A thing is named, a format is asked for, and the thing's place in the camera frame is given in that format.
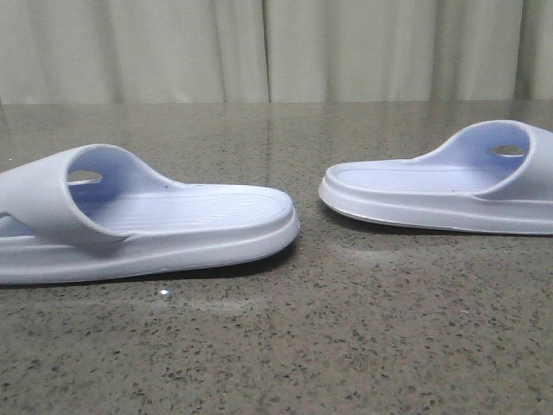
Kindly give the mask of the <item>pale grey-green curtain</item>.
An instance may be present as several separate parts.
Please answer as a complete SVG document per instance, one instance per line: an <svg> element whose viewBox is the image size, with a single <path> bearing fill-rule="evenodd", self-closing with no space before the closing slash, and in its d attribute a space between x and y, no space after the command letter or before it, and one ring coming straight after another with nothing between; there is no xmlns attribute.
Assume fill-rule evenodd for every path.
<svg viewBox="0 0 553 415"><path fill-rule="evenodd" d="M548 99L549 1L4 1L6 104Z"/></svg>

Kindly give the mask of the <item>light blue slipper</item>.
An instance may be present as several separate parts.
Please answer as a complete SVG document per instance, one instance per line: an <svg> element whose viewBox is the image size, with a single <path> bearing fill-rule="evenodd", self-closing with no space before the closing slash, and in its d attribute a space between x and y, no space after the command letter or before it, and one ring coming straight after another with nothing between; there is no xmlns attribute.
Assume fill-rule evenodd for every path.
<svg viewBox="0 0 553 415"><path fill-rule="evenodd" d="M1 175L1 281L56 284L234 265L299 233L284 192L185 184L109 144Z"/></svg>
<svg viewBox="0 0 553 415"><path fill-rule="evenodd" d="M412 159L336 164L319 195L340 214L378 224L551 234L552 134L514 120L472 124Z"/></svg>

